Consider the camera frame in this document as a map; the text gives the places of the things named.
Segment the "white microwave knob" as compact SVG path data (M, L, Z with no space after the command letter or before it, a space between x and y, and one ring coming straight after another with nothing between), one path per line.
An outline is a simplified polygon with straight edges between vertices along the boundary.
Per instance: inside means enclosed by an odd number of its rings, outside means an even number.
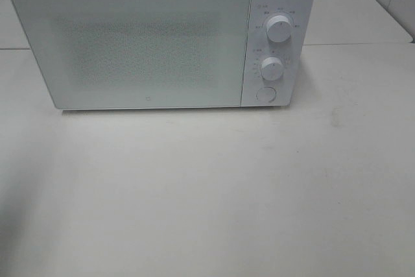
M291 36L293 22L292 19L283 13L275 14L265 22L266 34L270 41L281 43L288 40Z
M261 62L261 76L264 80L274 81L283 76L284 65L277 57L268 57Z

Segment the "round white door release button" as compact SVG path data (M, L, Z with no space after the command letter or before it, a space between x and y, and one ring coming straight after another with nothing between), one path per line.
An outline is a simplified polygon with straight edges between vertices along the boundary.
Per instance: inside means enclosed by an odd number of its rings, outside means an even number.
M272 87L261 88L256 97L260 102L272 103L276 99L276 90Z

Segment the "white microwave door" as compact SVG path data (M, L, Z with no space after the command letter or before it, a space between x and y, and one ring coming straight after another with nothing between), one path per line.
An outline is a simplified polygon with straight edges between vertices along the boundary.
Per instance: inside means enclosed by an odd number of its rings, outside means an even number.
M12 0L63 110L238 106L250 0Z

